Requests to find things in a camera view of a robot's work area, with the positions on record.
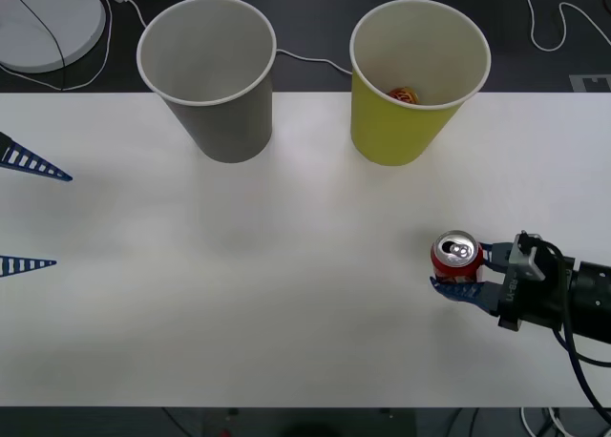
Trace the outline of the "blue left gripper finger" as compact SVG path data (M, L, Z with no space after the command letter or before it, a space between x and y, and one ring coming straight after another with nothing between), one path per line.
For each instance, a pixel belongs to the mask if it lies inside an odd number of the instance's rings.
M42 260L13 256L1 256L0 277L19 275L30 271L41 270L57 264L56 260Z
M68 173L4 133L1 134L1 167L66 182L73 180Z

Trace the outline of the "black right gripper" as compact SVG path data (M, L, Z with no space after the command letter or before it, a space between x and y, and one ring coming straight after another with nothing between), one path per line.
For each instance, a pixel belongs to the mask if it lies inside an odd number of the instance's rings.
M487 314L498 313L500 327L518 331L522 322L550 329L562 326L558 261L539 235L516 235L513 243L480 242L483 264L504 273L502 285L491 281L450 281L429 277L433 289L453 302Z

